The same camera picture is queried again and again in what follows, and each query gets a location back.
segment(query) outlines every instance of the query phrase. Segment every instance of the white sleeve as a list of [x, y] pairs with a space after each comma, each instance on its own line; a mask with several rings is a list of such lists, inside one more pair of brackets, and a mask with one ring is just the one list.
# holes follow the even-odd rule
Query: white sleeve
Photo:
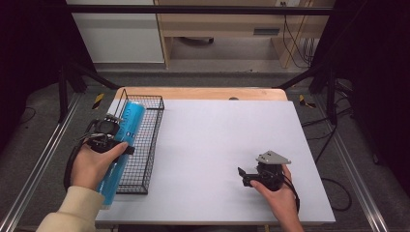
[[48, 214], [37, 231], [95, 231], [95, 219], [103, 196], [83, 187], [69, 187], [66, 198], [56, 213]]

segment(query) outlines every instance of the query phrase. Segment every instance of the hand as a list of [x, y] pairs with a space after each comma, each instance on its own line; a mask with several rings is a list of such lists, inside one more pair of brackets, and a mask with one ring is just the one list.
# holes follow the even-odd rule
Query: hand
[[72, 185], [96, 190], [109, 165], [124, 153], [127, 146], [128, 143], [123, 142], [100, 154], [87, 144], [82, 145], [73, 164]]
[[[285, 164], [282, 165], [283, 174], [292, 181], [292, 176]], [[287, 185], [282, 185], [277, 191], [270, 191], [257, 181], [250, 184], [265, 197], [284, 231], [303, 231], [296, 209], [295, 195]]]

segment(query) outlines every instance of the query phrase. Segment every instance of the table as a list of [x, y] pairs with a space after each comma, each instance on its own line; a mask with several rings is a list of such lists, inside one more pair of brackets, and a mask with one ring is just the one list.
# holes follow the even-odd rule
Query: table
[[[335, 221], [293, 103], [282, 90], [126, 89], [164, 98], [151, 184], [148, 195], [117, 194], [98, 223], [277, 223], [265, 199], [245, 188], [237, 172], [240, 166], [256, 173], [255, 158], [269, 149], [292, 160], [301, 222]], [[242, 101], [226, 100], [231, 97]]]

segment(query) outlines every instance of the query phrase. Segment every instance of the metal frame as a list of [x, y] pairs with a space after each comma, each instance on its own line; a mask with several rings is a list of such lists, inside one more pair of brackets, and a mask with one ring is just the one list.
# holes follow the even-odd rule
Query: metal frame
[[45, 5], [43, 10], [90, 14], [346, 15], [352, 10], [299, 7]]
[[26, 209], [34, 191], [36, 190], [36, 187], [39, 184], [40, 179], [42, 178], [45, 169], [48, 166], [48, 163], [50, 162], [58, 144], [60, 143], [60, 140], [64, 132], [66, 131], [68, 124], [72, 120], [81, 96], [81, 94], [74, 93], [73, 99], [69, 106], [70, 110], [67, 113], [67, 117], [55, 128], [53, 135], [51, 135], [50, 139], [48, 140], [47, 145], [45, 146], [41, 156], [39, 157], [39, 160], [36, 163], [36, 166], [33, 168], [33, 171], [24, 184], [24, 187], [21, 189], [20, 194], [15, 200], [15, 203], [1, 221], [1, 232], [9, 232], [15, 230], [18, 221], [24, 213], [24, 210]]
[[[313, 98], [314, 101], [317, 102], [318, 108], [322, 115], [326, 116], [326, 110], [324, 107], [325, 103], [322, 96], [313, 95]], [[332, 123], [329, 121], [326, 122], [329, 131], [331, 131], [333, 128]], [[366, 218], [371, 226], [371, 229], [373, 231], [378, 232], [389, 231], [389, 228], [385, 220], [383, 219], [383, 216], [381, 215], [379, 209], [377, 208], [377, 205], [374, 202], [373, 197], [371, 196], [370, 191], [368, 190], [366, 183], [362, 178], [362, 175], [356, 168], [356, 165], [354, 164], [337, 130], [335, 131], [334, 137], [334, 146], [337, 150], [337, 154], [340, 158], [341, 164], [343, 165], [347, 177], [349, 178], [350, 183], [352, 184], [353, 190], [355, 191], [356, 196], [358, 197], [358, 200], [362, 205], [362, 208], [365, 212]]]

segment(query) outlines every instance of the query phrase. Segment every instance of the metal mesh basket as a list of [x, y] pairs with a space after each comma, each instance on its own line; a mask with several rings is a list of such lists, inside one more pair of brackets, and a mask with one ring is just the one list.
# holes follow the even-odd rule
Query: metal mesh basket
[[148, 194], [157, 136], [164, 110], [163, 100], [161, 96], [139, 95], [128, 95], [128, 100], [144, 104], [146, 111], [133, 143], [135, 152], [128, 160], [117, 193]]

